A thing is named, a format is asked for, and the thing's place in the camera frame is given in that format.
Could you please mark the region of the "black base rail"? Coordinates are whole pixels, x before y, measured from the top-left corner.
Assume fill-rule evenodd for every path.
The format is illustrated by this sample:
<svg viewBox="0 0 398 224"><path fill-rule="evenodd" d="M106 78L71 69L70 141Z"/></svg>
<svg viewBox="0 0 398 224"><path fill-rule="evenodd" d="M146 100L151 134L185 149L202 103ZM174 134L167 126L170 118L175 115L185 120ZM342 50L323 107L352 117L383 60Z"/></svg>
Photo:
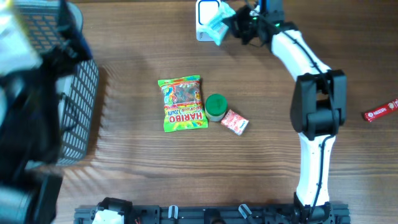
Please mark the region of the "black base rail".
<svg viewBox="0 0 398 224"><path fill-rule="evenodd" d="M296 223L293 219L293 205L277 204L265 207L249 207L251 215L247 218L238 211L238 207L179 207L177 217L169 215L169 208L149 205L133 206L133 214L137 221L130 223L143 224L204 224L223 221L227 224L283 224ZM96 208L81 207L75 209L74 224L93 223ZM333 205L326 221L313 221L311 223L350 224L351 217L347 205Z"/></svg>

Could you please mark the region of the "light blue tissue pack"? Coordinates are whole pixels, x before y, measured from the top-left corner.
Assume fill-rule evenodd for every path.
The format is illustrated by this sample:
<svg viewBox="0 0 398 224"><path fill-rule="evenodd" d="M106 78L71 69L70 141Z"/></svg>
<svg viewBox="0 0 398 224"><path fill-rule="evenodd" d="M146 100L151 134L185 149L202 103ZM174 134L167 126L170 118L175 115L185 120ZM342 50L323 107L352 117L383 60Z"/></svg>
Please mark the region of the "light blue tissue pack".
<svg viewBox="0 0 398 224"><path fill-rule="evenodd" d="M199 31L204 32L210 40L220 46L229 30L227 20L235 15L236 11L228 3L220 2L215 14L199 28Z"/></svg>

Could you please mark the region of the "small red snack box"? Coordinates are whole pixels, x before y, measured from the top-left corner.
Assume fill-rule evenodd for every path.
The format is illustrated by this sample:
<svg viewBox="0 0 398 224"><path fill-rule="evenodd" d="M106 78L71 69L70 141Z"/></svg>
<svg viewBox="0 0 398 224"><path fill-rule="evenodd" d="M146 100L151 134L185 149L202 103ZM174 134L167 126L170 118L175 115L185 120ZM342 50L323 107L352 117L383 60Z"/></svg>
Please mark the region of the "small red snack box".
<svg viewBox="0 0 398 224"><path fill-rule="evenodd" d="M240 136L249 124L249 120L243 118L233 110L229 110L221 120L221 124Z"/></svg>

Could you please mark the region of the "grey plastic shopping basket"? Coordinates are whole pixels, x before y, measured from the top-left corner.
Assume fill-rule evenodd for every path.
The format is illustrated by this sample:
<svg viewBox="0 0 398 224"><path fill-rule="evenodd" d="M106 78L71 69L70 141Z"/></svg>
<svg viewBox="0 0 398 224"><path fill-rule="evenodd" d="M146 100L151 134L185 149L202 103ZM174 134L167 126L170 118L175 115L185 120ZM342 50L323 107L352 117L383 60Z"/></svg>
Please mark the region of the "grey plastic shopping basket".
<svg viewBox="0 0 398 224"><path fill-rule="evenodd" d="M56 29L58 1L14 1L14 4L36 50L44 52L64 43ZM79 63L72 74L57 80L57 93L61 96L60 126L72 128L63 133L58 166L72 166L86 156L99 79L97 64L91 59Z"/></svg>

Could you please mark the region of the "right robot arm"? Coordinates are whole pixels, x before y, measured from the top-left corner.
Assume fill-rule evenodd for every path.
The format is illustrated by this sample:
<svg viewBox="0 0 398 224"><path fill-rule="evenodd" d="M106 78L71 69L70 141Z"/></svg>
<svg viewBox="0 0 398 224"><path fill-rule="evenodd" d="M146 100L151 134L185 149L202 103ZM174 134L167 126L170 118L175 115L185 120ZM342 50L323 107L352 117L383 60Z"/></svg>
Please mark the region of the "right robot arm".
<svg viewBox="0 0 398 224"><path fill-rule="evenodd" d="M346 75L324 64L293 22L285 21L281 1L246 3L228 19L244 45L258 37L295 81L290 121L300 139L300 180L290 204L239 206L248 223L350 223L346 204L331 203L330 157L346 121Z"/></svg>

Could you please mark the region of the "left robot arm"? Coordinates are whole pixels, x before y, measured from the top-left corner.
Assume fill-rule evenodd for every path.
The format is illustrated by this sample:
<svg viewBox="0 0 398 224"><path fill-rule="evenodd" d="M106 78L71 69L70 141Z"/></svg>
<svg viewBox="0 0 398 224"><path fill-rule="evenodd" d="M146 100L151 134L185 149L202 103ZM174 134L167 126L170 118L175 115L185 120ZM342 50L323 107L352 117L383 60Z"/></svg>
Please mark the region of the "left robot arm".
<svg viewBox="0 0 398 224"><path fill-rule="evenodd" d="M58 161L65 128L56 83L92 59L66 1L59 3L56 28L63 42L38 52L16 5L1 2L2 223L52 223L56 217L62 176L27 164Z"/></svg>

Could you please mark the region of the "white barcode scanner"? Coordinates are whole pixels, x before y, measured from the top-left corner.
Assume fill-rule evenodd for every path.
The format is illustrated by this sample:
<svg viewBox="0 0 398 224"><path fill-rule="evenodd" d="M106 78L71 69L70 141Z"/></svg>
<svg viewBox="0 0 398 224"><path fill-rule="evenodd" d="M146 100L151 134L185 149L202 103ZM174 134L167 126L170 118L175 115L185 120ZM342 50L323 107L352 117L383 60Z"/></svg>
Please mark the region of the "white barcode scanner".
<svg viewBox="0 0 398 224"><path fill-rule="evenodd" d="M215 16L220 0L197 0L195 4L196 38L199 42L209 42L212 38L203 31L204 25Z"/></svg>

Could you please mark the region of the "red Nescafe coffee stick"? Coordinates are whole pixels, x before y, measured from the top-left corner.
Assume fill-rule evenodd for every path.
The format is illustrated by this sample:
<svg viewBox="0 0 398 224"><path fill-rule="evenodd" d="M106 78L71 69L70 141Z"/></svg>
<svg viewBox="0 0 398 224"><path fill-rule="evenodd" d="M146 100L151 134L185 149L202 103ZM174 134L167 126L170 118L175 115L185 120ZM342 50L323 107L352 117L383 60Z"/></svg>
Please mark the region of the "red Nescafe coffee stick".
<svg viewBox="0 0 398 224"><path fill-rule="evenodd" d="M397 111L397 98L376 109L365 112L364 119L367 122L372 122L394 111Z"/></svg>

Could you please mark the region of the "Haribo gummy candy bag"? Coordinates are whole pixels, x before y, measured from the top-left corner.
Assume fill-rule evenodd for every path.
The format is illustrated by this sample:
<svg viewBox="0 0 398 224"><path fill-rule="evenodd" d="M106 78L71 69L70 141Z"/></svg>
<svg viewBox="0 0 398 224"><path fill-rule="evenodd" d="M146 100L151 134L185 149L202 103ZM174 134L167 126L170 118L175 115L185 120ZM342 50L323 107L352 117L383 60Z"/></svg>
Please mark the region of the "Haribo gummy candy bag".
<svg viewBox="0 0 398 224"><path fill-rule="evenodd" d="M164 99L166 133L208 127L201 98L200 80L199 75L191 75L158 81Z"/></svg>

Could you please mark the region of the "green lid jar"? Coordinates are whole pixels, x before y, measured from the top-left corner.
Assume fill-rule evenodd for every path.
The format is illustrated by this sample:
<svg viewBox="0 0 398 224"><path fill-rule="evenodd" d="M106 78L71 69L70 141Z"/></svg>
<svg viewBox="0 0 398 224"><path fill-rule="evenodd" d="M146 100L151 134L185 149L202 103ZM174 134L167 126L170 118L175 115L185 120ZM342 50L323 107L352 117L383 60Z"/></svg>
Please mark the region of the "green lid jar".
<svg viewBox="0 0 398 224"><path fill-rule="evenodd" d="M228 107L226 98L221 94L210 95L205 102L205 114L210 121L221 121Z"/></svg>

